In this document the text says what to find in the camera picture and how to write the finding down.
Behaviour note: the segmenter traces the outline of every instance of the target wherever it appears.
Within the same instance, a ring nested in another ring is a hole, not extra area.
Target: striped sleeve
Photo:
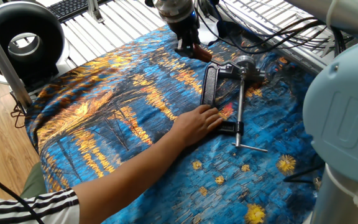
[[[39,195],[25,201],[45,224],[80,222],[80,205],[72,189]],[[20,202],[0,199],[0,223],[37,223],[37,221]]]

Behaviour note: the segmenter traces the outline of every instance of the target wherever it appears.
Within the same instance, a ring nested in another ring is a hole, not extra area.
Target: wooden floor
[[[15,193],[22,192],[25,180],[39,157],[32,147],[25,128],[14,127],[15,118],[10,112],[15,102],[9,94],[9,87],[0,84],[0,182]],[[0,189],[0,198],[11,197]]]

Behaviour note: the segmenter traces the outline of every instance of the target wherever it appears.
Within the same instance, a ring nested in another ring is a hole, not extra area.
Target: blue fabric
[[[108,175],[158,141],[176,116],[199,105],[207,64],[177,55],[175,41],[167,28],[156,30],[68,72],[40,93],[25,123],[48,191]],[[218,60],[240,55],[224,43],[208,50]],[[314,205],[313,186],[283,178],[313,163],[302,121],[313,77],[276,54],[254,58],[267,74],[261,85],[248,83],[242,143],[268,153],[236,149],[234,137],[212,134],[105,223],[303,221]],[[218,86],[221,115],[236,121],[238,81]],[[279,169],[280,161],[289,170]],[[220,176],[222,184],[216,182]],[[247,217],[258,209],[265,216]]]

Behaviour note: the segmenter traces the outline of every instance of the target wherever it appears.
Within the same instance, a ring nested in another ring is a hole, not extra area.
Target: keyboard
[[[111,0],[98,0],[98,4]],[[64,0],[48,7],[59,22],[65,22],[88,10],[87,0]]]

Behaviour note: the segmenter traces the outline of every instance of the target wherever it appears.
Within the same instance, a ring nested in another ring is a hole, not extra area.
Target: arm
[[[101,223],[151,187],[186,148],[219,126],[216,108],[201,105],[181,114],[158,142],[111,174],[73,187],[80,201],[80,223]]]

